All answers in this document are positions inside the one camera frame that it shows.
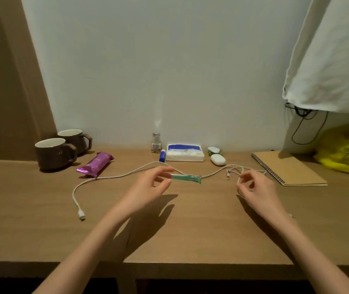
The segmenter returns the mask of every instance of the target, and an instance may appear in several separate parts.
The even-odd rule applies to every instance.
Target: brown mug
[[[58,169],[77,159],[76,147],[66,143],[64,138],[50,138],[37,142],[35,153],[41,170]]]
[[[84,134],[82,130],[79,129],[60,131],[57,133],[57,136],[64,138],[67,143],[73,144],[77,149],[78,155],[83,154],[87,150],[91,150],[93,145],[93,139],[90,137],[90,135]],[[86,145],[84,138],[89,140],[89,146]]]

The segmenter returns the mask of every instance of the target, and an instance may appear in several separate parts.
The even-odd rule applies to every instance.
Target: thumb
[[[237,184],[237,189],[239,190],[239,192],[247,202],[250,200],[251,196],[253,195],[252,192],[248,190],[248,188],[242,183]]]
[[[172,179],[165,179],[162,183],[155,188],[156,193],[160,196],[162,195],[171,185]]]

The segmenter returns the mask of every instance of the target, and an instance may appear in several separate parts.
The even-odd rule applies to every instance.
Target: brown notebook cover
[[[327,186],[326,180],[288,152],[258,152],[252,157],[284,186]]]

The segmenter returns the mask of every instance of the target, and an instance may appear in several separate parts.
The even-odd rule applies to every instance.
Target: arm
[[[349,293],[349,278],[305,236],[285,212],[274,182],[256,171],[241,175],[241,196],[282,236],[316,293]],[[253,180],[249,187],[247,182]]]
[[[134,212],[143,209],[171,184],[172,167],[156,167],[143,173],[128,192],[108,211],[84,241],[42,282],[34,294],[82,293],[99,263],[108,236]]]

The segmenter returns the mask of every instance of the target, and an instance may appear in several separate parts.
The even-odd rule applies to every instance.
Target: hand
[[[168,189],[172,182],[169,172],[173,171],[173,167],[159,166],[141,173],[132,187],[118,201],[116,207],[121,210],[124,217],[129,217],[143,209]],[[154,182],[158,182],[159,185],[155,187]]]
[[[237,184],[237,189],[248,205],[275,229],[284,224],[289,215],[276,194],[274,182],[255,170],[242,173],[240,178],[242,182]]]

